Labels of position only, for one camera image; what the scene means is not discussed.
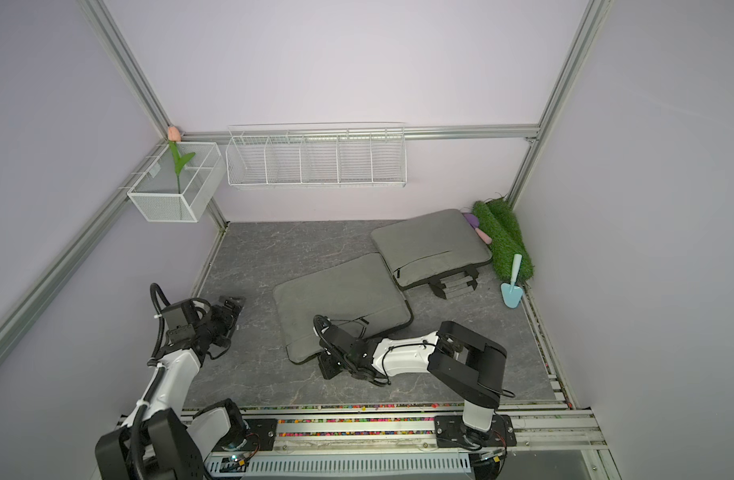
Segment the grey laptop bag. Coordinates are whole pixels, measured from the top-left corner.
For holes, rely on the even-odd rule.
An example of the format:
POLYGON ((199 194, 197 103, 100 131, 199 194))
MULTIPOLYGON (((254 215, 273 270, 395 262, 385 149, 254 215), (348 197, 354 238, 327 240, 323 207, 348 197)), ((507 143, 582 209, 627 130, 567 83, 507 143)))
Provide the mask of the grey laptop bag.
POLYGON ((288 360, 296 365, 321 350, 314 330, 317 315, 357 338, 402 329, 414 314, 378 253, 278 285, 273 291, 288 360))
POLYGON ((491 262, 492 253, 463 214, 447 209, 371 232, 400 290, 427 285, 445 300, 476 291, 479 268, 491 262))

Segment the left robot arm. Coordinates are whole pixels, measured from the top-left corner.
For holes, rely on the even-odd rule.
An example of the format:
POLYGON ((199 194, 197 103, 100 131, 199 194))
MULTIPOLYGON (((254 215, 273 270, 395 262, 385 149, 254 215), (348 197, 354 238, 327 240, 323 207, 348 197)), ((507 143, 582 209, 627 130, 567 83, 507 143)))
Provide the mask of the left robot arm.
POLYGON ((98 440, 98 469, 104 479, 206 479, 205 460, 213 449, 243 446, 250 427, 231 399, 201 409, 189 424, 181 415, 191 383, 205 361, 217 357, 212 348, 230 349, 245 300, 172 303, 158 284, 151 285, 150 296, 158 321, 148 361, 154 373, 123 424, 98 440))

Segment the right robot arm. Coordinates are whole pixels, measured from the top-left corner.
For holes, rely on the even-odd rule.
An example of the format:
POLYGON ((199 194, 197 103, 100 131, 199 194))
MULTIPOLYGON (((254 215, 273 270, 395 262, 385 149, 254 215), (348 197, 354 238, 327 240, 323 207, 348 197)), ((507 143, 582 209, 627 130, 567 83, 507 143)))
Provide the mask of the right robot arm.
POLYGON ((499 409, 507 349, 454 321, 427 335, 409 339, 357 338, 330 318, 317 315, 314 331, 322 351, 319 366, 329 380, 342 372, 384 387, 405 374, 430 374, 464 400, 466 433, 486 438, 499 409))

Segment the artificial pink tulip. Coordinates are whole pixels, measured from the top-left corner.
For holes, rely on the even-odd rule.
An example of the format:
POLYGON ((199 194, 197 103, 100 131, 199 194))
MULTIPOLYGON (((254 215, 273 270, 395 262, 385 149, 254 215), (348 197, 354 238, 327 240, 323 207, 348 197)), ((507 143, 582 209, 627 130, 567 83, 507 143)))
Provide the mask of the artificial pink tulip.
POLYGON ((168 147, 173 158, 173 168, 176 176, 176 185, 178 193, 182 193, 181 173, 188 163, 195 157, 194 152, 182 154, 178 148, 178 144, 182 141, 180 130, 175 126, 169 126, 167 129, 168 147))

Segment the front artificial grass roll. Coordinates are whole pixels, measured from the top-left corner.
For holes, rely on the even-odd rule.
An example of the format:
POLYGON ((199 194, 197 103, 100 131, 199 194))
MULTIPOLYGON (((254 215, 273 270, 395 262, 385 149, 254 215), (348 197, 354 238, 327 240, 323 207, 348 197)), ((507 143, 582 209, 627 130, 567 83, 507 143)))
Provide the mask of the front artificial grass roll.
POLYGON ((515 254, 523 256, 517 284, 523 284, 533 278, 535 267, 527 249, 523 250, 509 236, 502 225, 495 219, 494 215, 486 205, 487 202, 477 201, 474 203, 472 213, 480 220, 480 228, 492 238, 489 246, 492 253, 493 269, 496 276, 509 282, 513 257, 515 254))

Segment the artificial grass roll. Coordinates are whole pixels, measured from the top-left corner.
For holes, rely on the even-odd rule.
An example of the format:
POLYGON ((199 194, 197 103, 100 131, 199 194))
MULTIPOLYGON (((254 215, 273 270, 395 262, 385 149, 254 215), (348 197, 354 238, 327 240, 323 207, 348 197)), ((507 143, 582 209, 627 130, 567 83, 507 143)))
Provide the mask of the artificial grass roll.
POLYGON ((486 203, 495 219, 523 250, 526 249, 518 219, 505 198, 492 199, 486 203))
POLYGON ((486 205, 487 202, 477 201, 474 203, 472 213, 480 220, 480 228, 492 238, 489 246, 492 253, 493 269, 496 276, 509 282, 513 257, 515 254, 523 256, 517 284, 523 284, 533 278, 535 267, 527 249, 523 250, 509 236, 502 225, 495 219, 494 215, 486 205))

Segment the rear artificial grass roll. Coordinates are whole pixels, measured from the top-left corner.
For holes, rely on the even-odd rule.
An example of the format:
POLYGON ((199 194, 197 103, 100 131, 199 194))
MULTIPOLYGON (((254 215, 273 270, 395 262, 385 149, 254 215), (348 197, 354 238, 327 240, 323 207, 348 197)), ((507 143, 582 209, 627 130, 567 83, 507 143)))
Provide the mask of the rear artificial grass roll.
POLYGON ((505 198, 492 199, 486 203, 495 219, 523 250, 526 249, 518 219, 505 198))

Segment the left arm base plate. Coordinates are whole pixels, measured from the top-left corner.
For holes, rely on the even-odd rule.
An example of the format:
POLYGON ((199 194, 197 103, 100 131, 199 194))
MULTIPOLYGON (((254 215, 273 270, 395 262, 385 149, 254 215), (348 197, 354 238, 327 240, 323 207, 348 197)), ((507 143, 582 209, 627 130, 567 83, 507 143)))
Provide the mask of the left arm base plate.
POLYGON ((245 419, 245 431, 222 442, 217 450, 220 452, 271 451, 277 435, 279 423, 274 418, 245 419))

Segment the white mesh wall basket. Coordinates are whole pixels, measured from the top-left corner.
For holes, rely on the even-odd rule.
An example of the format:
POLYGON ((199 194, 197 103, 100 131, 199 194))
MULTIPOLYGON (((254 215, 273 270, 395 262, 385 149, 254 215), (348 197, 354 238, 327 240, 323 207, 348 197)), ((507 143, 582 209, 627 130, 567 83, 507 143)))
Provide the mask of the white mesh wall basket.
POLYGON ((196 223, 207 210, 227 163, 214 142, 163 147, 128 197, 151 223, 196 223))

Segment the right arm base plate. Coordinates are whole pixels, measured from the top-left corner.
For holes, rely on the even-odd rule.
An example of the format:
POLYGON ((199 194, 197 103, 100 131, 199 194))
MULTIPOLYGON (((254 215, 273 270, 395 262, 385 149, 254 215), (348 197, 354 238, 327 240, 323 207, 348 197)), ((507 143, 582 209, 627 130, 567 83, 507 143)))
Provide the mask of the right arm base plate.
POLYGON ((517 439, 509 416, 495 415, 487 433, 467 427, 461 415, 434 418, 433 433, 439 448, 462 448, 470 451, 489 447, 514 447, 517 439))

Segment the aluminium frame rail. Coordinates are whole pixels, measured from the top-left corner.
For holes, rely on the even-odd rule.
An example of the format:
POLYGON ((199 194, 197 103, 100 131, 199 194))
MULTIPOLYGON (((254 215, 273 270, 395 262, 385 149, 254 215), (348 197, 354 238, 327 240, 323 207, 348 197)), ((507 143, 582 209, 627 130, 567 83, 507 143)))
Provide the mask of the aluminium frame rail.
POLYGON ((537 139, 541 127, 537 124, 477 124, 413 126, 402 122, 325 122, 286 124, 232 125, 219 131, 191 131, 183 134, 186 141, 208 141, 227 144, 233 137, 293 136, 323 138, 335 136, 366 136, 403 134, 407 140, 474 140, 474 139, 537 139))

